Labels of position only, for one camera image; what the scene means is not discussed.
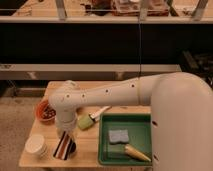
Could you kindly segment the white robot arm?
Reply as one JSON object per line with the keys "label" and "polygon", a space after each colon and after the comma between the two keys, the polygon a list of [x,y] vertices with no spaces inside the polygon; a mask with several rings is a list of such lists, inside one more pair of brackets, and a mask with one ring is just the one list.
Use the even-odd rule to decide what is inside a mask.
{"label": "white robot arm", "polygon": [[213,89],[200,77],[176,72],[91,89],[70,81],[49,96],[57,127],[71,131],[85,106],[148,106],[153,171],[213,171]]}

